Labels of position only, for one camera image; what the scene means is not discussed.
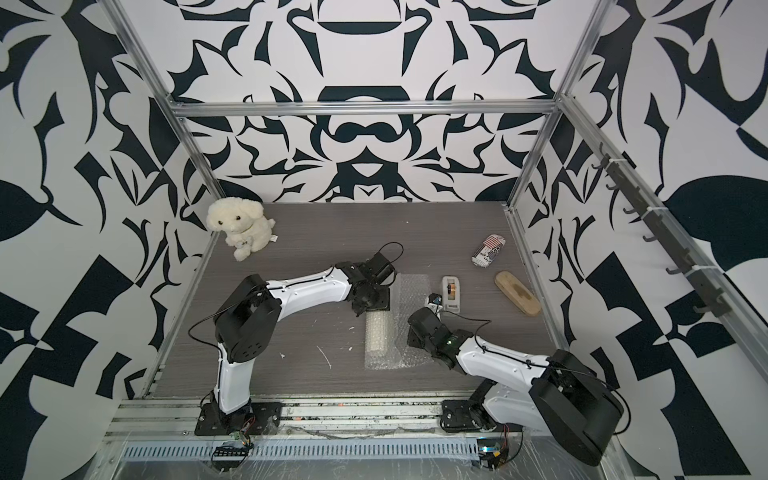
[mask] plush toy ear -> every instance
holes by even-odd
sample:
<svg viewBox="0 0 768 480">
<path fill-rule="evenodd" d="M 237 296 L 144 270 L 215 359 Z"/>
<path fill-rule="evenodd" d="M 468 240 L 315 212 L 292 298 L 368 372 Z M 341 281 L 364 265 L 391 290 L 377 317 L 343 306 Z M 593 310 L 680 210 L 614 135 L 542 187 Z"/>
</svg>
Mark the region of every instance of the plush toy ear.
<svg viewBox="0 0 768 480">
<path fill-rule="evenodd" d="M 246 200 L 243 198 L 243 203 L 240 204 L 240 209 L 251 218 L 261 218 L 264 216 L 264 207 L 254 200 Z"/>
</svg>

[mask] debris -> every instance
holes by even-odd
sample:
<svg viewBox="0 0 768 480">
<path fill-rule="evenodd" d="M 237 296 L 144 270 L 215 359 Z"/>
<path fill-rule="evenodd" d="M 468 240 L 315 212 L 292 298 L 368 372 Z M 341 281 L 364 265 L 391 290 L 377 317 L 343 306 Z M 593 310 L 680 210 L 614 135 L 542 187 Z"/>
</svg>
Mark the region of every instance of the debris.
<svg viewBox="0 0 768 480">
<path fill-rule="evenodd" d="M 323 351 L 323 349 L 321 349 L 321 348 L 320 348 L 320 347 L 318 347 L 318 346 L 317 346 L 317 349 L 320 351 L 320 353 L 322 353 L 322 354 L 323 354 L 323 356 L 325 356 L 325 357 L 326 357 L 326 362 L 328 362 L 328 369 L 329 369 L 329 370 L 333 369 L 333 368 L 332 368 L 332 366 L 331 366 L 331 362 L 330 362 L 330 360 L 328 360 L 328 357 L 326 356 L 326 354 L 325 354 L 325 352 Z"/>
</svg>

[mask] ventilation grille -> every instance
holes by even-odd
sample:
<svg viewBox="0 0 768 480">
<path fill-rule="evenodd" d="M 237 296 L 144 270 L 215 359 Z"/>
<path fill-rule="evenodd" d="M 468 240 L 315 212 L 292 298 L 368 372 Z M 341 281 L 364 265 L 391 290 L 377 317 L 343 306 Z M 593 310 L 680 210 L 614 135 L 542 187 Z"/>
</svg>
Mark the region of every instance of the ventilation grille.
<svg viewBox="0 0 768 480">
<path fill-rule="evenodd" d="M 129 442 L 126 462 L 209 460 L 222 442 Z M 453 458 L 477 460 L 474 439 L 261 440 L 251 460 L 370 460 L 376 458 Z"/>
</svg>

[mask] teddy bear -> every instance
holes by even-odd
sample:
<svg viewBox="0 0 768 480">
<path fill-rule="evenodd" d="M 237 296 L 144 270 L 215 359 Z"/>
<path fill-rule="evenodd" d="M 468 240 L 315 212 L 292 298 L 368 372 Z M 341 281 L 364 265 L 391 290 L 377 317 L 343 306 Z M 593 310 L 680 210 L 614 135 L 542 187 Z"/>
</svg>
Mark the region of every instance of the teddy bear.
<svg viewBox="0 0 768 480">
<path fill-rule="evenodd" d="M 235 247 L 235 260 L 242 262 L 270 242 L 275 220 L 264 217 L 259 202 L 245 198 L 220 198 L 208 207 L 208 229 L 227 232 L 226 242 Z"/>
</svg>

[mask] wooden brush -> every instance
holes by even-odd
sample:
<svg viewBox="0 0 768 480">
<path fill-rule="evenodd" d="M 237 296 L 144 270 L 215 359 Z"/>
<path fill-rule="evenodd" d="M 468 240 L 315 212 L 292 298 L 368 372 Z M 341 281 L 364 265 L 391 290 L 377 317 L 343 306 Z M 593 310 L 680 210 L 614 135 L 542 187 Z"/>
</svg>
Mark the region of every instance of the wooden brush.
<svg viewBox="0 0 768 480">
<path fill-rule="evenodd" d="M 537 316 L 541 313 L 541 304 L 516 276 L 509 272 L 499 272 L 494 282 L 525 315 Z"/>
</svg>

